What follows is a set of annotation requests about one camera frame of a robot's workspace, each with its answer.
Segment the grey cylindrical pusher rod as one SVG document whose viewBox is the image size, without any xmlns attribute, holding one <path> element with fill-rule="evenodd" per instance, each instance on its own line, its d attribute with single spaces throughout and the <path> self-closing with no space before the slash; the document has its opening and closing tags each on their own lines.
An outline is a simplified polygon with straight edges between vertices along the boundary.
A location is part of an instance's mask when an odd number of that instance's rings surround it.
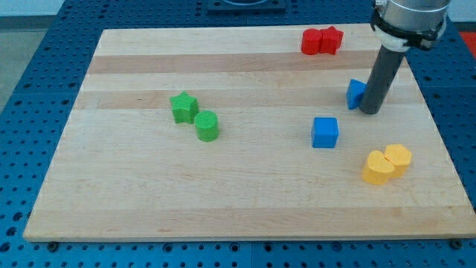
<svg viewBox="0 0 476 268">
<path fill-rule="evenodd" d="M 381 46 L 359 106 L 363 113 L 375 115 L 379 112 L 404 56 L 403 52 Z"/>
</svg>

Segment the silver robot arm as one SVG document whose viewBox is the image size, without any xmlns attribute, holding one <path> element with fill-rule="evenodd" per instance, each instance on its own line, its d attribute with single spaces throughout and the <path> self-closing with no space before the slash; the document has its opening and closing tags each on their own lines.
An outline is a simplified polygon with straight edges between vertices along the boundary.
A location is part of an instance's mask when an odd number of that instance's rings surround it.
<svg viewBox="0 0 476 268">
<path fill-rule="evenodd" d="M 381 48 L 373 65 L 359 109 L 379 112 L 406 51 L 429 51 L 446 30 L 450 0 L 375 0 L 370 21 Z"/>
</svg>

